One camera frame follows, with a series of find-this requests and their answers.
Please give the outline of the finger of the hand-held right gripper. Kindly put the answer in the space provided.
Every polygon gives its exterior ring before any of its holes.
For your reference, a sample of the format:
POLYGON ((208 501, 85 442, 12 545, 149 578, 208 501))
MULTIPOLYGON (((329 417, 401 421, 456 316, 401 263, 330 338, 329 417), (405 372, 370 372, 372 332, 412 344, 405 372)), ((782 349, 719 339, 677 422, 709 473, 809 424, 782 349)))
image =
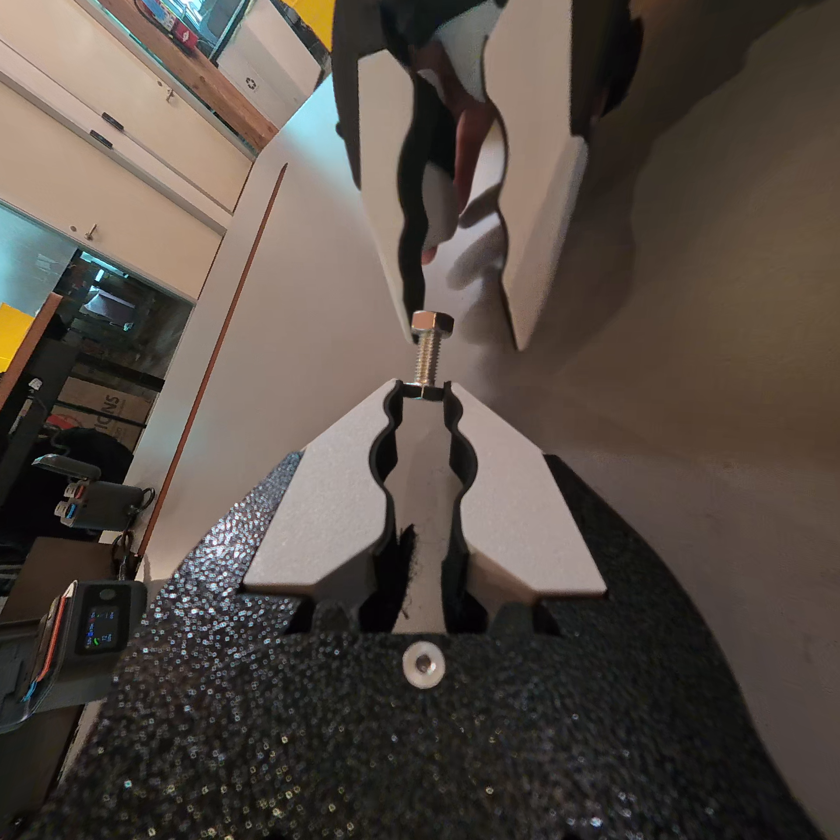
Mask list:
POLYGON ((412 319, 424 309, 427 216, 414 137, 415 80, 387 49, 361 58, 358 76, 362 203, 397 321, 406 341, 416 343, 412 319))
POLYGON ((519 351, 548 300, 588 157, 571 131, 572 33, 571 1, 510 1, 484 49, 486 94, 506 149, 500 283, 519 351))

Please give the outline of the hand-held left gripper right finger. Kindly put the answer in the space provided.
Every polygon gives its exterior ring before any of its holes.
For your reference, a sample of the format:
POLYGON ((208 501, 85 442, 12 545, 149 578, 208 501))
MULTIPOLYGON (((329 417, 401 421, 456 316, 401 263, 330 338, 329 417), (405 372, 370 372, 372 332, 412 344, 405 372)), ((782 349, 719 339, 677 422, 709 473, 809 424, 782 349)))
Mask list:
POLYGON ((485 611, 602 598, 606 583, 543 451, 454 382, 444 422, 463 486, 450 543, 465 559, 465 592, 485 611))

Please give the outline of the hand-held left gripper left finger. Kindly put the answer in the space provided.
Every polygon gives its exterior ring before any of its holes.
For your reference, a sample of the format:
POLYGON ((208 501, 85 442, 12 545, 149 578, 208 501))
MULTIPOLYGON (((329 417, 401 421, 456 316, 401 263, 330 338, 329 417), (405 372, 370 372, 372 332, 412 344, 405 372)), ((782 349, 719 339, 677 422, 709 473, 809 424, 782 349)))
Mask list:
POLYGON ((402 386, 386 381, 302 450, 245 573, 245 593, 355 610, 375 592, 375 556, 395 526, 384 482, 396 464, 402 386))

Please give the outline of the person's right hand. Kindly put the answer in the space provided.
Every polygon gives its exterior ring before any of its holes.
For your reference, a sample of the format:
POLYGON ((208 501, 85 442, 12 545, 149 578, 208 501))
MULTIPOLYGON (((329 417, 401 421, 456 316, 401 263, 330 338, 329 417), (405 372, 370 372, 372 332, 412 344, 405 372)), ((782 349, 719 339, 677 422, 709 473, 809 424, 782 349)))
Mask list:
POLYGON ((498 110, 492 101, 477 99, 469 93, 451 72, 448 81, 447 105, 455 121, 455 190, 458 213, 462 214, 469 202, 481 149, 498 110))

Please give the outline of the white recycling bin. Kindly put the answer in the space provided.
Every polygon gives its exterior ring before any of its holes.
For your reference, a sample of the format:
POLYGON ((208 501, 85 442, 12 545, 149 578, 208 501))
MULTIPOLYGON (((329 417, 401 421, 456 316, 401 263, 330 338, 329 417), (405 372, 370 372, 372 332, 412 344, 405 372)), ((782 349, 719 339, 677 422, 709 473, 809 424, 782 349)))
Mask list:
POLYGON ((278 130, 331 71, 327 48, 286 2, 248 2, 220 46, 217 67, 278 130))

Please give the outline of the wooden beam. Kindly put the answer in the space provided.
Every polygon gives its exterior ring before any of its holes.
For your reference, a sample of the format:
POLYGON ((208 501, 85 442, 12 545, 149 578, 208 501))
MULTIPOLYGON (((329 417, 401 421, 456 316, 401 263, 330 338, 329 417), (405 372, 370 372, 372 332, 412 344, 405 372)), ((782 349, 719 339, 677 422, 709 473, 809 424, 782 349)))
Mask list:
POLYGON ((255 152, 261 152, 278 128, 196 47, 185 48, 167 34, 143 2, 93 2, 127 30, 154 60, 207 106, 255 152))

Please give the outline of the grey usb hub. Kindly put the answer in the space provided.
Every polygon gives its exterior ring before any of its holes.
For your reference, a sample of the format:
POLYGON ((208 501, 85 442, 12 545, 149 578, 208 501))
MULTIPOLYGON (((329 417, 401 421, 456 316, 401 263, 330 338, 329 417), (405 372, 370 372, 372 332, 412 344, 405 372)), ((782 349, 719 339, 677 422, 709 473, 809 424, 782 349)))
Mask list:
POLYGON ((130 530, 147 498, 154 498, 153 489, 106 481, 99 467, 63 455, 43 455, 32 466, 67 478, 54 515, 71 529, 130 530))

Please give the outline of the printed cardboard box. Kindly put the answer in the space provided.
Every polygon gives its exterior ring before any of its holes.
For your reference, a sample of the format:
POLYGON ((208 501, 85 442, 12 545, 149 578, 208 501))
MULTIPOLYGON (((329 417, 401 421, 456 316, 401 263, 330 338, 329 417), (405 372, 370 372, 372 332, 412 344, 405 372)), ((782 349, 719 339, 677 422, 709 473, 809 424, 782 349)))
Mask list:
POLYGON ((153 405, 153 400, 142 395, 71 376, 63 385, 49 420, 62 428, 93 429, 133 452, 153 405))

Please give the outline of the plain brown cardboard box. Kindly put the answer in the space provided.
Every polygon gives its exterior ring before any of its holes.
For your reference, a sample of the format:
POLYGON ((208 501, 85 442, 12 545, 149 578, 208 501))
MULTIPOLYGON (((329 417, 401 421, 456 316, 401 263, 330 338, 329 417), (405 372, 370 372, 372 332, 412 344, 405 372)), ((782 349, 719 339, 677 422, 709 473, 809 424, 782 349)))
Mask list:
POLYGON ((12 586, 2 623, 39 620, 73 581, 116 580, 109 544, 37 538, 12 586))

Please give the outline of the black power station with screen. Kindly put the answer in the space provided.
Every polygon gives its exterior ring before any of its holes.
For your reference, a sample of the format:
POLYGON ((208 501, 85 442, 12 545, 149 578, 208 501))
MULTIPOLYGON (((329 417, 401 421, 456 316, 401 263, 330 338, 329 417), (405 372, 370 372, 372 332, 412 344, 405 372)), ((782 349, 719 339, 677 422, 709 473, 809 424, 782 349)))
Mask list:
POLYGON ((104 698, 147 602, 140 581, 73 581, 42 617, 3 623, 1 732, 104 698))

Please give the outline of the glass partition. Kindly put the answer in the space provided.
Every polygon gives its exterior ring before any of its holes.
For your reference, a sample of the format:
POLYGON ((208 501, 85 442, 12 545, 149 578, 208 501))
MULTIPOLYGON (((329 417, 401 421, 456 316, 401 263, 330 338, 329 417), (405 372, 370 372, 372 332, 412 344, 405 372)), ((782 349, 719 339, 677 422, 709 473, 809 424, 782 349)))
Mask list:
POLYGON ((36 316, 50 292, 60 302, 46 334, 76 352, 68 377, 155 405, 193 306, 2 206, 2 302, 36 316))

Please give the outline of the small yellow bin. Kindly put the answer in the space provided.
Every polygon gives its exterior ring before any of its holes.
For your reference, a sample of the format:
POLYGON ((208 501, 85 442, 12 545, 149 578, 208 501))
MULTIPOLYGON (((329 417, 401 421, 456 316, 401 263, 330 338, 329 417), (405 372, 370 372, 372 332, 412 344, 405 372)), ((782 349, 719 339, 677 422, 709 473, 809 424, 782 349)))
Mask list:
POLYGON ((15 354, 25 340, 35 317, 20 311, 5 302, 1 303, 1 365, 4 374, 12 363, 15 354))

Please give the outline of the white wall cabinet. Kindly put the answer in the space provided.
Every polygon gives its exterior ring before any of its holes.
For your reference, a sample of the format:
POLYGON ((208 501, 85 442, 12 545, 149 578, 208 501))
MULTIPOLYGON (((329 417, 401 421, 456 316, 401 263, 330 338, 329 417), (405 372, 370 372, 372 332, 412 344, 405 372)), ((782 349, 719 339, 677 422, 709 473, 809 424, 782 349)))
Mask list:
POLYGON ((90 2, 2 2, 2 203, 195 302, 254 155, 90 2))

